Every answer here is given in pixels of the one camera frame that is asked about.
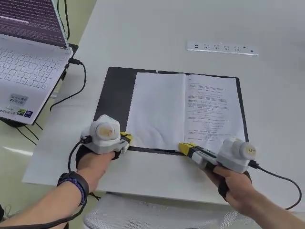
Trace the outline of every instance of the power strip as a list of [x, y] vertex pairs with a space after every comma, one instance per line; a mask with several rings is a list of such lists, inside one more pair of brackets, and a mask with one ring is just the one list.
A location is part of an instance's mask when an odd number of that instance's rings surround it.
[[198, 52], [217, 52], [217, 53], [258, 56], [257, 48], [248, 45], [187, 41], [186, 50], [198, 51]]

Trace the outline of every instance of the black folder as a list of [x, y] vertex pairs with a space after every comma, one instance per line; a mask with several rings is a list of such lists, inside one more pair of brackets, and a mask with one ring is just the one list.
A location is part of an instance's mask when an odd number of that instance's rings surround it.
[[[133, 69], [133, 68], [120, 68], [110, 67], [107, 71], [106, 79], [100, 96], [100, 100], [97, 105], [94, 120], [96, 121], [101, 115], [108, 115], [111, 118], [120, 122], [121, 130], [126, 130], [129, 109], [132, 101], [132, 94], [134, 89], [134, 83], [136, 80], [137, 73], [158, 73], [158, 74], [179, 74], [177, 72], [165, 72], [156, 70], [144, 70], [144, 69]], [[218, 75], [206, 75], [219, 78], [232, 78], [228, 76]], [[236, 87], [239, 98], [239, 104], [242, 112], [242, 118], [244, 123], [244, 136], [248, 142], [248, 132], [246, 126], [246, 119], [244, 115], [244, 105], [242, 99], [242, 93], [240, 88], [239, 79], [236, 78]], [[181, 153], [167, 151], [156, 151], [153, 149], [131, 147], [130, 150], [143, 151], [150, 153], [161, 153], [170, 155], [181, 155]]]

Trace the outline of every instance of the floor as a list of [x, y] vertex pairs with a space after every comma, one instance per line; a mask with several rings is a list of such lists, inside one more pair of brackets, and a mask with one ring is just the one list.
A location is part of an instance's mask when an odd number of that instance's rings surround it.
[[[64, 19], [63, 0], [60, 0], [60, 14]], [[68, 0], [68, 15], [71, 28], [69, 43], [78, 44], [83, 31], [87, 25], [96, 0]], [[38, 118], [37, 123], [44, 126], [49, 116], [49, 107], [53, 100], [50, 99]], [[41, 130], [38, 126], [29, 128], [39, 137]], [[26, 136], [34, 142], [37, 140], [26, 128], [20, 129]], [[28, 205], [36, 202], [53, 187], [43, 185], [30, 185], [21, 183], [23, 173], [28, 165], [34, 144], [23, 137], [16, 129], [0, 121], [0, 203], [6, 207], [9, 215], [24, 209]], [[90, 211], [96, 201], [89, 199], [85, 211]], [[71, 228], [83, 228], [81, 217], [71, 222]]]

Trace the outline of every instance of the white paper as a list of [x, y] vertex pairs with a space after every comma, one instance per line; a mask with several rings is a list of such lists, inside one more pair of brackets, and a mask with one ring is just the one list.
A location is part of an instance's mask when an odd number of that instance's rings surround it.
[[236, 79], [188, 76], [185, 141], [218, 152], [230, 136], [245, 140]]
[[132, 146], [178, 150], [184, 141], [184, 74], [138, 73], [127, 122]]

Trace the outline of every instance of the label sticker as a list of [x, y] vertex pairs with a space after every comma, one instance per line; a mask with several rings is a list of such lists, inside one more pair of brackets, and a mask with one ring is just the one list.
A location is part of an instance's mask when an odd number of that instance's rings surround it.
[[18, 110], [19, 110], [19, 107], [17, 107], [17, 106], [7, 106], [5, 108], [0, 107], [0, 113], [4, 113], [7, 115], [15, 115]]
[[33, 111], [26, 111], [24, 114], [24, 117], [31, 118], [32, 114], [33, 114]]
[[25, 103], [27, 102], [28, 97], [23, 96], [23, 95], [19, 95], [19, 94], [11, 94], [10, 95], [10, 102], [12, 104], [17, 104], [17, 105], [25, 105]]
[[23, 116], [26, 111], [27, 110], [25, 110], [25, 109], [19, 109], [19, 111], [17, 112], [17, 115]]

